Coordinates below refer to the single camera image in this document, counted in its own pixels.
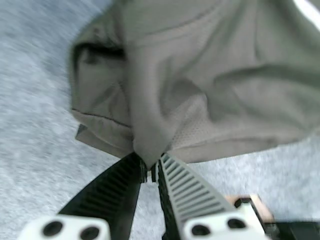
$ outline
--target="olive fabric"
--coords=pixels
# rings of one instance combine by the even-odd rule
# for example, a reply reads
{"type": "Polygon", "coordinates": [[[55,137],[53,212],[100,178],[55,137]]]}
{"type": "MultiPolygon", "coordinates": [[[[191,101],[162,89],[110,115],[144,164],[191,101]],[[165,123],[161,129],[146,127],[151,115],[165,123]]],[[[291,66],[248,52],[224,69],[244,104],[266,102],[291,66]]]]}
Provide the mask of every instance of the olive fabric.
{"type": "Polygon", "coordinates": [[[292,0],[115,1],[76,39],[69,79],[76,138],[148,168],[320,131],[320,33],[292,0]]]}

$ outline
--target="black object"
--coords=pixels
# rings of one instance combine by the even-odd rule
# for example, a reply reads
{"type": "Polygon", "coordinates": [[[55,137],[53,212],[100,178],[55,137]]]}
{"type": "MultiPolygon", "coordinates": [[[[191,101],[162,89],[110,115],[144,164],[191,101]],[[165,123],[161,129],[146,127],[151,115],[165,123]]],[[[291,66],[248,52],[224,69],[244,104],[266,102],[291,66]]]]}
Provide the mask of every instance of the black object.
{"type": "Polygon", "coordinates": [[[111,239],[128,240],[140,186],[147,178],[143,165],[137,154],[127,155],[89,183],[59,214],[104,219],[111,239]]]}
{"type": "Polygon", "coordinates": [[[180,240],[178,226],[174,211],[170,202],[170,197],[167,189],[167,184],[164,176],[164,171],[161,164],[158,165],[158,185],[160,193],[160,203],[164,215],[165,233],[162,236],[162,240],[180,240]]]}
{"type": "Polygon", "coordinates": [[[157,182],[156,164],[151,167],[151,180],[153,183],[157,182]]]}
{"type": "Polygon", "coordinates": [[[52,237],[60,233],[62,228],[63,224],[60,221],[52,221],[43,228],[42,232],[46,237],[52,237]]]}
{"type": "Polygon", "coordinates": [[[206,235],[209,235],[210,233],[211,232],[210,232],[209,228],[206,226],[203,226],[203,225],[195,225],[192,228],[192,234],[194,236],[206,236],[206,235]]]}
{"type": "Polygon", "coordinates": [[[83,230],[80,234],[82,240],[94,240],[99,236],[99,228],[91,226],[83,230]]]}
{"type": "Polygon", "coordinates": [[[308,221],[266,223],[265,233],[273,240],[320,240],[320,223],[308,221]]]}

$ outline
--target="screw hole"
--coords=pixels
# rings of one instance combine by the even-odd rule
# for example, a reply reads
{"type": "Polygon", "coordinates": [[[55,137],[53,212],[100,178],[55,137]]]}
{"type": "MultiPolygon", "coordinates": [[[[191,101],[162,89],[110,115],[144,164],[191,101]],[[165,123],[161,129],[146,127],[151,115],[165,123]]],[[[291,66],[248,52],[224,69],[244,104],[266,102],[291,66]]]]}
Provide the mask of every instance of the screw hole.
{"type": "Polygon", "coordinates": [[[82,240],[94,240],[98,237],[98,235],[99,235],[99,228],[95,226],[91,226],[81,232],[80,238],[82,240]]]}
{"type": "Polygon", "coordinates": [[[42,232],[46,237],[52,237],[60,233],[62,227],[63,227],[63,224],[61,222],[52,221],[44,227],[42,232]]]}
{"type": "Polygon", "coordinates": [[[239,219],[233,218],[228,221],[228,226],[231,229],[244,229],[246,224],[239,219]]]}
{"type": "Polygon", "coordinates": [[[210,234],[210,230],[208,227],[203,226],[203,225],[195,225],[192,228],[192,234],[194,236],[206,236],[210,234]]]}

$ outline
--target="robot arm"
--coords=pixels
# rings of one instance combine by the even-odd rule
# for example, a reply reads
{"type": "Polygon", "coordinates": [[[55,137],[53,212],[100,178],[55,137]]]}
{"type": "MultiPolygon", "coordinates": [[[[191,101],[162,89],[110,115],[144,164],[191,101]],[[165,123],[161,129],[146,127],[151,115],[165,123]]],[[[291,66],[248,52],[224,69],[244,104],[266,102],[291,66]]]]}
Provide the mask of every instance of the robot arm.
{"type": "MultiPolygon", "coordinates": [[[[264,223],[250,201],[231,205],[184,162],[164,154],[154,166],[163,240],[320,240],[315,222],[264,223]]],[[[144,162],[135,153],[89,183],[57,215],[30,222],[18,240],[128,240],[144,162]]]]}

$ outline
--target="gray carpet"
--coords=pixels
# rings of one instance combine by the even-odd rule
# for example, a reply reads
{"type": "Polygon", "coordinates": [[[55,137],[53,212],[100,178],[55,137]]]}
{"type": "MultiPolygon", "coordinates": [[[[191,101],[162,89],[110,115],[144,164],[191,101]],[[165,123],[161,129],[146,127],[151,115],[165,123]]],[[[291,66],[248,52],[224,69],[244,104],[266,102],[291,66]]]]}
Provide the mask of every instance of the gray carpet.
{"type": "MultiPolygon", "coordinates": [[[[0,239],[56,213],[117,159],[74,140],[67,50],[106,0],[0,1],[0,239]]],[[[279,220],[320,219],[320,138],[192,167],[225,194],[258,193],[279,220]]],[[[142,186],[131,239],[160,239],[157,186],[142,186]]]]}

